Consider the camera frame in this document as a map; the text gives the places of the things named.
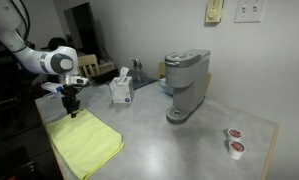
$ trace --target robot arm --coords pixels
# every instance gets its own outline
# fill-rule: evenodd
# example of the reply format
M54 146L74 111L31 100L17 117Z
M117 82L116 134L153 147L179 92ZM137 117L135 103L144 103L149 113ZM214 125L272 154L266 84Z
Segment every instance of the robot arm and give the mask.
M70 47L60 46L52 52L36 51L27 46L17 29L24 21L25 9L19 0L0 0L0 41L32 73L60 75L63 105L67 113L73 114L79 108L77 86L89 85L87 78L77 76L77 53Z

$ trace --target dark floor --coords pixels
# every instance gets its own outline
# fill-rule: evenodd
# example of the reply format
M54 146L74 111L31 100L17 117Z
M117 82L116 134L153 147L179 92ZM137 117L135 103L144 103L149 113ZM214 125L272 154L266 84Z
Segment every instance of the dark floor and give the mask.
M30 160L37 163L38 170L46 179L62 179L46 131L40 124L41 120L34 98L22 96L21 103L12 109L12 111L0 112L2 114L0 115L0 157L24 146ZM14 137L8 137L30 126L34 128Z

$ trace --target white wall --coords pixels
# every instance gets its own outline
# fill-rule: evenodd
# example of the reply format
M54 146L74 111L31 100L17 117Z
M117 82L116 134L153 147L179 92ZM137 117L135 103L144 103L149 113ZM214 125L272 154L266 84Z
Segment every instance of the white wall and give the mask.
M268 179L299 179L299 0L268 0L261 23L235 24L238 0L225 1L217 26L204 24L207 0L94 0L94 17L113 60L141 57L155 77L164 56L211 50L209 99L281 125ZM54 0L63 10L86 0Z
M28 40L36 45L37 50L47 47L53 37L64 37L52 0L23 0L23 2L31 19Z

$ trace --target small white object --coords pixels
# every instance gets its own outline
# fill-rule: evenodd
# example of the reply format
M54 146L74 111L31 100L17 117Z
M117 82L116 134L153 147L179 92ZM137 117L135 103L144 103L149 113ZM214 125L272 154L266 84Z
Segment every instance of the small white object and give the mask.
M229 156L234 160L239 160L246 152L246 147L237 141L229 141Z
M41 88L50 92L60 92L63 89L62 84L52 82L46 82L42 84Z
M238 129L233 129L233 128L228 129L227 135L228 135L228 140L229 141L238 141L238 142L240 142L240 140L243 137L243 134L242 134L241 131L239 131Z
M239 0L235 22L261 22L267 0Z
M71 84L85 86L86 84L89 83L89 79L82 76L70 76L70 82Z

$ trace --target tissue box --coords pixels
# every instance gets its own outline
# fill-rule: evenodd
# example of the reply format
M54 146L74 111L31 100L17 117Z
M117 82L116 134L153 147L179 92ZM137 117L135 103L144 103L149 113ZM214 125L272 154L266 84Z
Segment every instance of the tissue box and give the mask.
M122 85L116 83L118 77L109 84L112 101L114 103L131 103L134 96L132 77L126 77Z

